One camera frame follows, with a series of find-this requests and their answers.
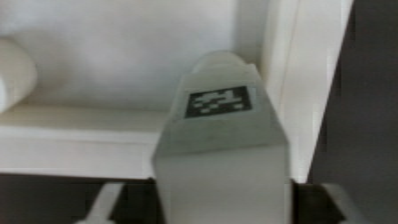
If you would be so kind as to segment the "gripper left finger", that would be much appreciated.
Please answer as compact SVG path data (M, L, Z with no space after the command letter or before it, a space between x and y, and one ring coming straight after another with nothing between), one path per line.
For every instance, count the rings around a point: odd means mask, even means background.
M110 220L110 215L123 187L125 184L119 182L110 182L103 185L86 219L75 224L116 224Z

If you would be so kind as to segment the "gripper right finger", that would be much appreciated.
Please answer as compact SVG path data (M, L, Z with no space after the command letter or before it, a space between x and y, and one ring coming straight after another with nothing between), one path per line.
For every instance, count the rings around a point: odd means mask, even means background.
M327 194L343 215L343 221L340 222L340 224L372 224L359 211L343 187L331 183L324 184L322 187L325 188Z

